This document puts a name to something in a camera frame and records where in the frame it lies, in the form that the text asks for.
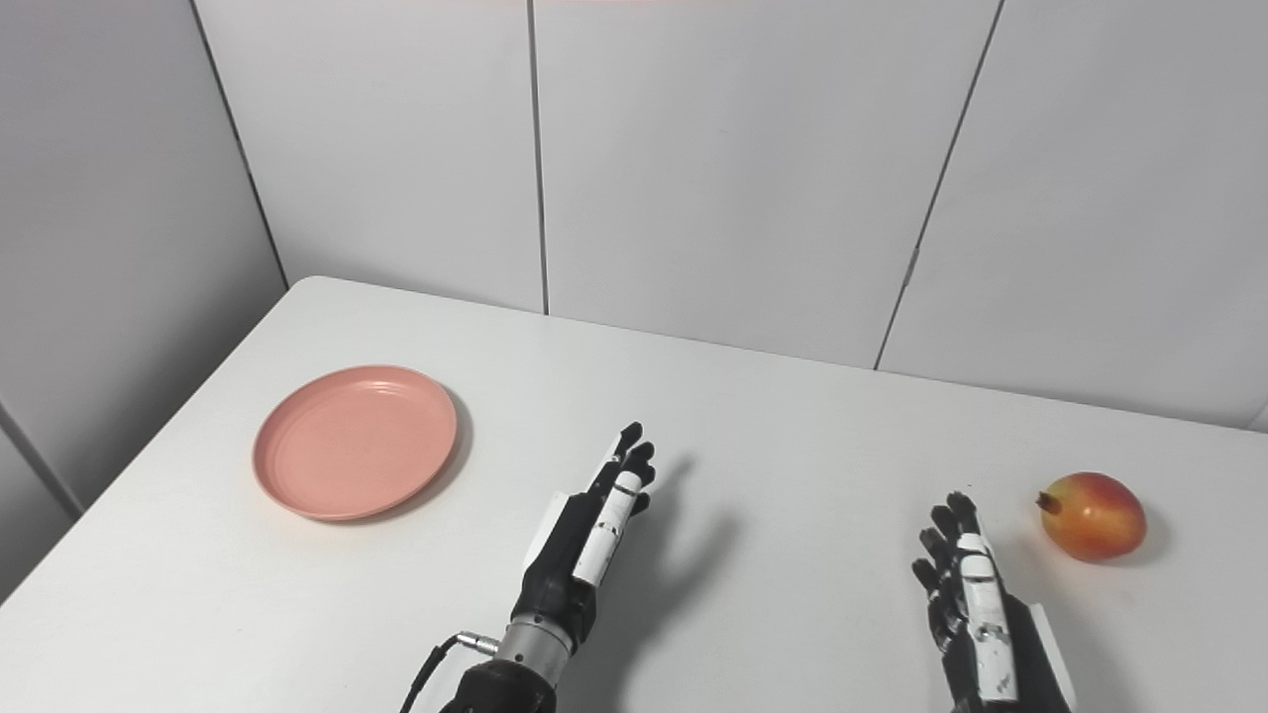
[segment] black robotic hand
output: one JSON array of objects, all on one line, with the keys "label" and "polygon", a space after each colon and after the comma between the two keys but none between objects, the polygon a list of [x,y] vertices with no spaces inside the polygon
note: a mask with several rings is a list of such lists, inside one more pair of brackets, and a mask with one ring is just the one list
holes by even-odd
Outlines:
[{"label": "black robotic hand", "polygon": [[933,507],[921,532],[929,559],[912,563],[929,596],[929,631],[952,713],[1073,713],[1074,690],[1044,608],[1004,590],[969,496]]}]

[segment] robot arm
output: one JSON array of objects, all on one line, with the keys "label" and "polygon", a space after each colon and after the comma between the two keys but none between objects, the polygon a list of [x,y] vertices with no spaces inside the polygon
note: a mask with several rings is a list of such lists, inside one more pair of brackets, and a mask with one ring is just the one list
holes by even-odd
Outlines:
[{"label": "robot arm", "polygon": [[1074,688],[1044,608],[1008,594],[976,506],[952,492],[921,532],[929,559],[912,563],[928,594],[929,631],[952,713],[1073,713]]},{"label": "robot arm", "polygon": [[402,707],[407,713],[448,646],[462,643],[492,660],[463,674],[441,713],[553,713],[564,666],[590,636],[597,590],[630,516],[647,509],[643,488],[656,478],[654,447],[643,426],[626,426],[588,487],[557,495],[530,547],[520,596],[502,641],[463,632],[436,647]]}]

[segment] white wall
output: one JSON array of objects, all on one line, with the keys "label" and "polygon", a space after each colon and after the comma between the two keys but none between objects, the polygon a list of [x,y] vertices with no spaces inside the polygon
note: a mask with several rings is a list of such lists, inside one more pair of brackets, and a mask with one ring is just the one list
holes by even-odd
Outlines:
[{"label": "white wall", "polygon": [[881,368],[1245,426],[1268,6],[1008,3]]},{"label": "white wall", "polygon": [[197,5],[292,282],[541,311],[524,1]]},{"label": "white wall", "polygon": [[0,407],[86,505],[283,283],[189,4],[0,4]]},{"label": "white wall", "polygon": [[70,514],[0,431],[0,601],[70,525]]},{"label": "white wall", "polygon": [[871,367],[994,0],[538,0],[550,312]]},{"label": "white wall", "polygon": [[[198,0],[293,277],[1246,426],[1264,14]],[[547,264],[541,273],[543,260]]]}]

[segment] cable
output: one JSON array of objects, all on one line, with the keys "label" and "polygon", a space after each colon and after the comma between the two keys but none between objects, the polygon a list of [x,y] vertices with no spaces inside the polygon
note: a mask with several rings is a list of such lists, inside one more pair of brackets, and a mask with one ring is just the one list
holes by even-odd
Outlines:
[{"label": "cable", "polygon": [[431,656],[427,656],[427,660],[422,662],[422,669],[418,669],[418,675],[415,676],[413,683],[410,684],[410,695],[404,697],[404,703],[401,705],[401,713],[410,713],[410,709],[413,708],[413,700],[418,698],[418,691],[422,690],[424,684],[426,684],[427,679],[431,677],[431,672],[436,670],[436,666],[440,665],[440,661],[444,660],[445,655],[449,653],[449,650],[453,648],[455,643],[458,643],[458,634],[446,638],[445,643],[441,643],[436,648],[431,650]]}]

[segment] table surface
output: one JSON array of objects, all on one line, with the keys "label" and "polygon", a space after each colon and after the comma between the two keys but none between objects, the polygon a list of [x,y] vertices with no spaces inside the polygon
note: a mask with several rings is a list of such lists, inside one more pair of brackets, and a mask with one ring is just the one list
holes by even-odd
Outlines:
[{"label": "table surface", "polygon": [[[379,363],[450,391],[451,466],[373,521],[273,504],[250,462],[264,417]],[[311,278],[0,606],[0,710],[396,710],[431,646],[501,633],[550,494],[633,419],[661,477],[560,713],[946,713],[908,565],[955,488],[1012,591],[1047,606],[1082,710],[1262,704],[1268,435]],[[1038,525],[1035,492],[1080,469],[1146,505],[1120,563]],[[416,709],[477,660],[451,655]]]}]

